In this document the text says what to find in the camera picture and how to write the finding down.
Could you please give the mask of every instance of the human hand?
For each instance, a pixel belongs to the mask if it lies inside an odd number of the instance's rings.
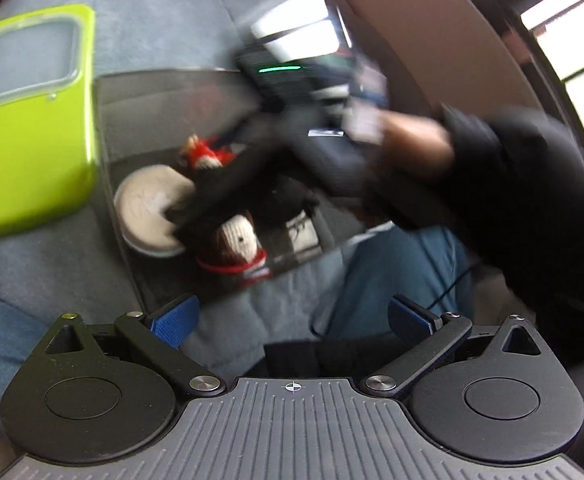
[[[454,161],[449,132],[426,117],[382,112],[383,155],[394,168],[422,180],[435,180]]]

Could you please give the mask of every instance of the crosshair symbol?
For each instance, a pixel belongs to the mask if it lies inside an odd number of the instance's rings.
[[[288,383],[285,386],[281,386],[281,388],[285,388],[288,392],[297,392],[304,387],[305,386],[301,386],[299,383]]]

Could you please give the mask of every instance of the triangular cutout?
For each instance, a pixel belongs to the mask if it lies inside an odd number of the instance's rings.
[[[79,341],[74,327],[66,325],[56,333],[46,348],[46,354],[67,354],[67,352],[80,352],[81,350],[83,350],[83,345]]]
[[[503,345],[503,351],[510,354],[540,355],[540,350],[522,326],[512,329]]]

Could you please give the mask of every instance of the metal screw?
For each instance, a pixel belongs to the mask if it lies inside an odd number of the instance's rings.
[[[221,381],[211,375],[199,375],[189,382],[189,387],[199,392],[213,392],[221,387]]]
[[[396,381],[387,375],[373,375],[366,378],[365,386],[375,392],[387,392],[396,388]]]

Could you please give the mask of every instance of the green led light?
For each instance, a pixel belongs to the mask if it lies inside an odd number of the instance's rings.
[[[300,70],[302,67],[298,65],[293,66],[273,66],[272,68],[261,68],[259,74],[262,72],[278,72],[279,70]]]

